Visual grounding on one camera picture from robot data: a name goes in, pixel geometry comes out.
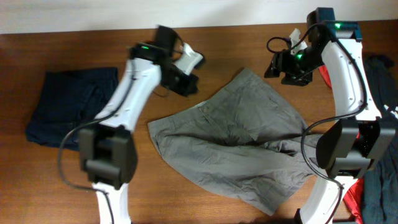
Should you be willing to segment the grey shorts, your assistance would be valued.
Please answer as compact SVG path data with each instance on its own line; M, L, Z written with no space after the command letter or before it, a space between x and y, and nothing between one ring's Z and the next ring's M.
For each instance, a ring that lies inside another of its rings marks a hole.
M311 176L319 135L304 135L299 112L245 68L210 99L152 121L163 160L199 187L267 215Z

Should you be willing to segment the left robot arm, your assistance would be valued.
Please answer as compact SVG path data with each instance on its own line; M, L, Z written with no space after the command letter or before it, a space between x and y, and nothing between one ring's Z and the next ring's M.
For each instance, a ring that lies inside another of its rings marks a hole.
M158 86L182 96L197 92L193 70L205 56L171 28L158 26L154 39L129 49L124 75L106 106L78 132L80 169L96 192L101 223L130 223L128 188L137 167L132 134Z

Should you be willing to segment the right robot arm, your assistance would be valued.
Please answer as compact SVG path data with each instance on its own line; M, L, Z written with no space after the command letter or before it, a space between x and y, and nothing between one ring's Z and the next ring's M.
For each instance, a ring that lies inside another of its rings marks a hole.
M331 128L316 146L317 180L305 205L295 214L297 223L331 223L347 191L375 168L395 129L382 120L363 66L362 35L354 21L338 21L330 7L307 16L307 31L295 30L287 48L275 51L265 77L281 77L282 84L305 86L314 70L326 67L335 102Z

